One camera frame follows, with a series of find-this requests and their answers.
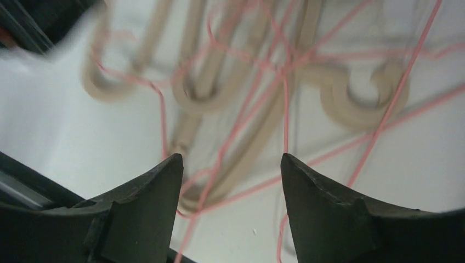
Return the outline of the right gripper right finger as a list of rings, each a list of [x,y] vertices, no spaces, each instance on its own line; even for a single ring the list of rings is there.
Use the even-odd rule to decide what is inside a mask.
[[[356,192],[281,158],[299,262],[464,262],[464,210],[432,213]]]

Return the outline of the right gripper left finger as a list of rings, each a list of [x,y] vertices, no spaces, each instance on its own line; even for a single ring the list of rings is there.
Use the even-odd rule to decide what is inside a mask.
[[[1,154],[1,262],[166,262],[183,170],[175,153],[85,199]]]

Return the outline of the beige hanger left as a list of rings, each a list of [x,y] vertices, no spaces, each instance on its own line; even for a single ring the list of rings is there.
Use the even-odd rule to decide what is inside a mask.
[[[141,43],[131,59],[126,71],[120,72],[107,68],[101,62],[106,42],[118,37],[127,37],[128,33],[110,31],[113,14],[113,1],[103,1],[98,5],[99,18],[90,39],[89,52],[82,68],[82,86],[94,99],[116,101],[130,93],[142,76],[156,51],[165,31],[173,1],[157,1],[151,11]]]

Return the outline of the beige hanger middle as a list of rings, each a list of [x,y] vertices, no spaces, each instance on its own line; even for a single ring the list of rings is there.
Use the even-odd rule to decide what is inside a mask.
[[[252,4],[251,1],[230,1],[228,9],[230,16],[224,18],[221,29],[225,30],[220,33],[216,40],[218,44],[230,44],[239,16],[245,11],[247,6]],[[201,20],[205,9],[205,1],[192,1],[188,12],[188,20],[183,36],[183,45],[181,50],[181,62],[193,62],[193,52],[197,45],[197,36],[200,32]],[[247,42],[243,52],[249,57],[255,57],[264,41],[268,30],[267,15],[263,12],[259,13],[249,31]],[[200,75],[193,88],[187,88],[187,73],[183,77],[183,81],[172,86],[172,93],[177,104],[182,108],[183,112],[188,116],[199,117],[208,113],[216,112],[223,106],[229,103],[230,99],[235,96],[237,88],[242,86],[245,74],[252,68],[252,63],[245,59],[236,60],[231,68],[228,81],[223,87],[214,93],[214,85],[220,75],[221,65],[223,64],[226,51],[220,47],[213,47],[210,44],[205,49],[208,53],[202,65]]]

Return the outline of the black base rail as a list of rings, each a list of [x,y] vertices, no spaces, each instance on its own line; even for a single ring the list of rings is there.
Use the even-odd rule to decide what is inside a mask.
[[[61,42],[96,0],[1,1],[1,49],[45,54]]]

